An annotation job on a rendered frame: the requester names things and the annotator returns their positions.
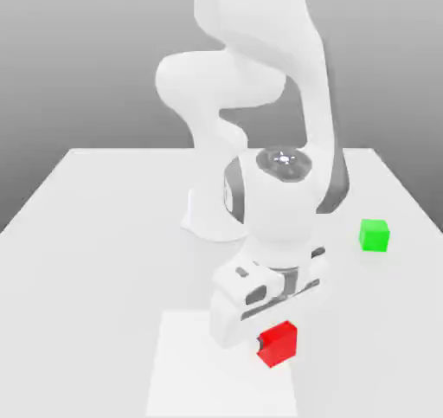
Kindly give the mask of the small green cube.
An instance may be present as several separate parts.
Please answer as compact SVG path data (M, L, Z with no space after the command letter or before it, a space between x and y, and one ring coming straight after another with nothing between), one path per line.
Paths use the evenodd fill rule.
M362 219L358 240L363 251L386 252L390 231L384 220Z

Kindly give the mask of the small red cube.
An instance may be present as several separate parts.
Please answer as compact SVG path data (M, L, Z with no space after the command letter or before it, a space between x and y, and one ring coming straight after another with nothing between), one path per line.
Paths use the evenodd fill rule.
M258 336L260 347L257 356L268 368L273 368L296 356L297 340L297 327L290 321L282 322Z

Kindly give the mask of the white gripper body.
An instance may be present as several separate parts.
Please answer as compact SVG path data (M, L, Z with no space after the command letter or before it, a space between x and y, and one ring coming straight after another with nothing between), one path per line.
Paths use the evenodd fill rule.
M236 256L213 277L210 332L224 349L253 340L286 320L302 318L326 287L329 263L314 256L304 267L270 268Z

